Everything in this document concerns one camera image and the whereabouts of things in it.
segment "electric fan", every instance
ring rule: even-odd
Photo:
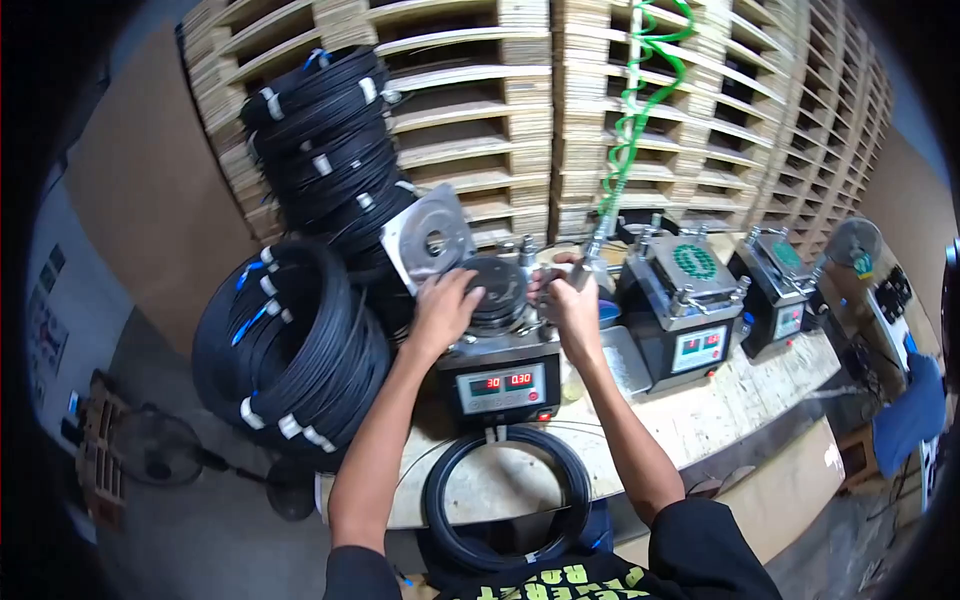
[[[271,507],[282,518],[298,521],[313,512],[312,469],[288,458],[276,461],[266,477],[235,467],[204,448],[186,421],[153,404],[123,416],[110,429],[108,442],[120,470],[139,483],[161,488],[186,486],[200,477],[204,467],[229,470],[264,486]]]

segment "cardboard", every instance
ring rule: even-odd
[[[113,78],[64,178],[97,253],[189,356],[207,301],[260,247],[207,144],[173,23],[147,36]]]

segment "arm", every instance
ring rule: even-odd
[[[561,253],[554,260],[573,262],[576,256]],[[664,507],[684,499],[684,482],[616,387],[600,342],[596,281],[591,277],[578,293],[561,278],[554,279],[549,292],[566,357],[587,386],[624,491],[650,526]]]
[[[362,546],[384,553],[383,537],[394,505],[400,458],[417,391],[438,357],[463,335],[484,295],[464,296],[475,271],[454,269],[431,277],[417,296],[417,317],[383,388],[350,443],[330,493],[333,547]]]

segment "person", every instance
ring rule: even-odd
[[[554,260],[573,262],[576,256],[562,253]],[[478,287],[465,295],[474,275],[455,269],[420,288],[410,335],[353,439],[330,493],[333,547],[326,565],[325,600],[400,598],[395,573],[384,556],[400,457],[423,377],[463,335],[484,294]],[[537,278],[528,295],[536,294],[539,287]],[[684,497],[684,484],[673,462],[619,393],[600,341],[596,282],[589,281],[577,292],[560,277],[550,282],[548,292],[564,353],[586,384],[624,491],[650,527],[650,568],[601,550],[464,581],[445,588],[438,597],[780,598],[730,509],[713,500]]]

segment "metal polishing plate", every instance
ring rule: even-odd
[[[412,295],[432,275],[442,275],[476,253],[453,186],[434,188],[380,230],[396,272]]]
[[[474,256],[462,266],[477,272],[467,286],[468,291],[479,286],[487,289],[473,311],[471,326],[499,326],[515,321],[526,304],[527,294],[520,267],[498,256]]]

